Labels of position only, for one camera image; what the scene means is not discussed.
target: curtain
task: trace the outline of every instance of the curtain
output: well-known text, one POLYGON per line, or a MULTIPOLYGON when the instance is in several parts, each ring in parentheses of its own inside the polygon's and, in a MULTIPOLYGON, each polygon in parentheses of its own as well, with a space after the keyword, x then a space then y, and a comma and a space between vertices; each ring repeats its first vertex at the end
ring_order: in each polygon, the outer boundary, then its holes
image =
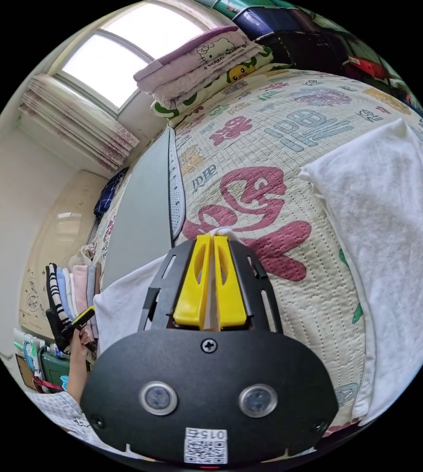
POLYGON ((139 143, 104 110, 46 74, 30 80, 20 111, 110 173, 123 165, 139 143))

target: person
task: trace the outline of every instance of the person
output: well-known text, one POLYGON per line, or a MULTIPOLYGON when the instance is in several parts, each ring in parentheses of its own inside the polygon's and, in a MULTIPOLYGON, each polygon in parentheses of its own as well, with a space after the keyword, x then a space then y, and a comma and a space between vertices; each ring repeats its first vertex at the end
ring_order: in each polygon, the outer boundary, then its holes
POLYGON ((82 392, 87 382, 86 356, 88 354, 88 348, 86 344, 90 341, 91 339, 85 330, 74 330, 74 335, 70 343, 70 366, 66 391, 47 394, 25 392, 27 397, 53 423, 77 439, 114 454, 133 457, 135 459, 151 460, 129 451, 129 447, 127 447, 126 451, 120 451, 105 444, 96 435, 82 412, 80 398, 82 397, 82 392))

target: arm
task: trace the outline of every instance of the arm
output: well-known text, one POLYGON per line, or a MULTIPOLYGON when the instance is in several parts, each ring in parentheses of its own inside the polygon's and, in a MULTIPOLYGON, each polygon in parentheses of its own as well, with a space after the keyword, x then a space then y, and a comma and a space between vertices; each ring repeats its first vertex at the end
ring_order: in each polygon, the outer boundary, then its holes
POLYGON ((85 357, 88 353, 85 344, 91 339, 87 333, 74 330, 74 335, 70 344, 70 367, 69 379, 67 381, 67 393, 80 404, 80 398, 87 382, 87 364, 85 357))

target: navy blue pillow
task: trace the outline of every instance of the navy blue pillow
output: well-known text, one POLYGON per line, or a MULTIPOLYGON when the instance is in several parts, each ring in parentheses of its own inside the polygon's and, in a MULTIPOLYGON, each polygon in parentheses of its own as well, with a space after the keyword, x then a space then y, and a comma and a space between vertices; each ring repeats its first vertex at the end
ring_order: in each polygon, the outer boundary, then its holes
POLYGON ((125 169, 121 169, 114 177, 112 177, 108 181, 105 187, 103 187, 102 193, 100 194, 100 198, 98 199, 98 202, 95 205, 95 209, 93 210, 93 213, 97 217, 98 221, 101 220, 104 213, 106 213, 110 208, 116 188, 118 187, 119 183, 123 179, 128 169, 128 167, 126 167, 125 169))

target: black mounting plate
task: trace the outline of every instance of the black mounting plate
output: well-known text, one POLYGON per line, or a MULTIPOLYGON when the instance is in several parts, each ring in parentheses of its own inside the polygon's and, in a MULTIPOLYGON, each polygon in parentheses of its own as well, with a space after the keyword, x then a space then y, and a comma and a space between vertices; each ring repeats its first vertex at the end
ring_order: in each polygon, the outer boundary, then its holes
POLYGON ((319 358, 300 342, 264 330, 153 329, 127 336, 96 361, 81 407, 106 444, 123 451, 129 444, 169 463, 184 463, 186 428, 226 430, 227 464, 221 466, 265 461, 285 449, 303 452, 318 443, 338 412, 319 358), (218 345, 211 354, 201 349, 208 338, 218 345), (155 416, 140 404, 141 388, 154 381, 178 396, 169 415, 155 416), (268 416, 250 418, 239 409, 239 394, 254 384, 277 392, 268 416))

